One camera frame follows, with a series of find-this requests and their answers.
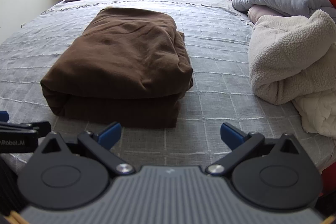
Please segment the brown jacket with fleece collar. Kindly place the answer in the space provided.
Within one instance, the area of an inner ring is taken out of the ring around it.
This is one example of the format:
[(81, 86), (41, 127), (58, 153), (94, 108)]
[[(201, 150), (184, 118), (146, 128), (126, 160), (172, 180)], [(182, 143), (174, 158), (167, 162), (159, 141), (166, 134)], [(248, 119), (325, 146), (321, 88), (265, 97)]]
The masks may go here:
[(167, 14), (101, 10), (41, 80), (59, 117), (172, 128), (193, 87), (185, 36)]

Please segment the cream fleece blanket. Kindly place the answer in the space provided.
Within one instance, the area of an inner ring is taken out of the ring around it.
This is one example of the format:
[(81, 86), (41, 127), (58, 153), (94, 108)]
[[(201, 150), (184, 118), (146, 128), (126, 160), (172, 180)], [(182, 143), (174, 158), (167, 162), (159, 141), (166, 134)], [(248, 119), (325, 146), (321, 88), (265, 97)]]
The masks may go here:
[(303, 129), (335, 138), (335, 22), (322, 10), (304, 16), (261, 16), (248, 49), (253, 93), (293, 102)]

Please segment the pink pillow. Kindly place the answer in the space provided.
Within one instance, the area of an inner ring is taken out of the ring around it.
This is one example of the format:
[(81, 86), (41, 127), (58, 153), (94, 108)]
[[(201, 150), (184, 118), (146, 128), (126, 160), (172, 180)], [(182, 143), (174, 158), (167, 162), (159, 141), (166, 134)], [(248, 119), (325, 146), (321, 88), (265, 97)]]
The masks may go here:
[(263, 15), (284, 16), (278, 11), (264, 5), (253, 5), (247, 12), (247, 16), (253, 24)]

